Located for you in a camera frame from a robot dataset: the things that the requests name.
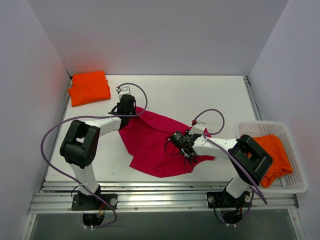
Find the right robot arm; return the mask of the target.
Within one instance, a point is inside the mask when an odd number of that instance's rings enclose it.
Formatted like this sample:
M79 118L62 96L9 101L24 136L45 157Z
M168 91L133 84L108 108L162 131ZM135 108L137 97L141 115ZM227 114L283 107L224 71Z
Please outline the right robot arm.
M231 161L236 175L222 193L225 205L234 206L250 187L261 200L267 201L259 185L271 167L273 159L251 136L244 134L240 138L221 139L210 137L208 133L182 134L176 131L169 137L169 141L187 159L210 156Z

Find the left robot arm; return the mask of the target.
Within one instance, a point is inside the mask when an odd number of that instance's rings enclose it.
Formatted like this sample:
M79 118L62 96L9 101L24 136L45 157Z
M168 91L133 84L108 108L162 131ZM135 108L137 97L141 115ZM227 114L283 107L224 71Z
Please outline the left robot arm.
M123 129L135 114L135 97L124 94L119 97L116 107L106 118L87 122L73 120L68 128L59 153L72 168L75 178L80 181L78 190L84 195L82 202L90 210L97 209L101 203L101 197L97 194L100 185L92 165L99 138Z

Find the crimson red t-shirt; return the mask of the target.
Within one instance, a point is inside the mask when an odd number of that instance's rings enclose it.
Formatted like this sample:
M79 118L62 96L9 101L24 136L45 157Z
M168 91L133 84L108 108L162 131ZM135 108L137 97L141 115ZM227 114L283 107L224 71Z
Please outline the crimson red t-shirt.
M133 156L130 167L154 177L167 178L192 173L198 164L213 161L213 156L197 156L195 160L187 160L169 141L174 132L184 134L190 128L147 110L131 118L128 125L119 131L128 153Z

